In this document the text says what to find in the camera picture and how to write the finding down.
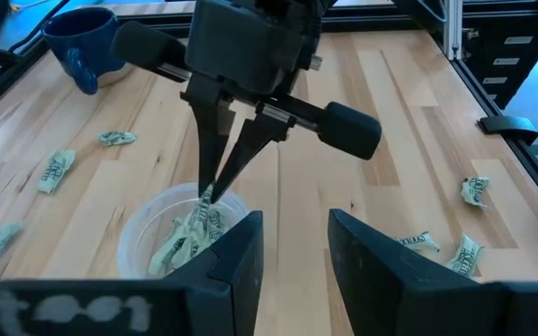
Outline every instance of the blue mug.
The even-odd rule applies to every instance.
[[[81,8],[48,20],[42,33],[51,51],[86,94],[125,76],[130,67],[111,56],[111,41],[120,28],[106,8]]]

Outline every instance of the mug handle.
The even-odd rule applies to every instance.
[[[78,48],[71,48],[65,54],[65,64],[76,82],[76,85],[86,94],[97,92],[97,75],[84,61],[82,51]]]

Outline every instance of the plastic container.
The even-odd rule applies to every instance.
[[[198,201],[197,184],[173,186],[155,196],[136,211],[121,232],[117,263],[122,278],[145,279],[152,256],[161,248],[172,230],[172,221],[184,218]],[[244,202],[226,191],[214,204],[225,216],[228,230],[248,214]]]

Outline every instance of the black cable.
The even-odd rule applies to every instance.
[[[19,47],[25,45],[28,41],[33,39],[33,37],[35,37],[36,33],[38,33],[38,31],[41,29],[41,25],[43,25],[43,23],[45,23],[47,20],[51,19],[51,17],[53,15],[55,15],[55,13],[57,13],[60,9],[62,9],[62,7],[65,6],[65,4],[67,4],[69,1],[70,0],[62,0],[62,1],[60,1],[60,3],[57,4],[49,13],[47,13],[47,15],[45,15],[45,17],[36,25],[36,27],[33,28],[33,30],[30,32],[30,34],[28,34],[28,36],[26,36],[22,40],[14,43],[11,47],[9,47],[9,49],[7,51],[14,52],[14,50],[16,50]]]

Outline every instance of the wood grain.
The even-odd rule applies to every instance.
[[[120,14],[192,10],[192,3],[112,6]],[[387,235],[430,231],[446,262],[466,232],[485,246],[476,279],[538,280],[538,188],[501,137],[483,135],[484,113],[431,38],[422,32],[324,35],[321,71],[293,94],[338,101],[379,118],[381,145],[359,161],[300,128],[269,144],[232,190],[264,218],[259,335],[350,335],[333,277],[327,214],[342,208]],[[26,228],[0,259],[0,279],[118,277],[115,251],[127,219],[164,189],[197,178],[196,123],[179,99],[184,85],[135,69],[94,96],[82,94],[46,54],[0,99],[0,227]],[[250,107],[237,112],[228,149]],[[138,140],[101,147],[96,135]],[[36,182],[56,149],[76,162],[54,195]],[[491,179],[487,209],[460,196],[472,175]]]

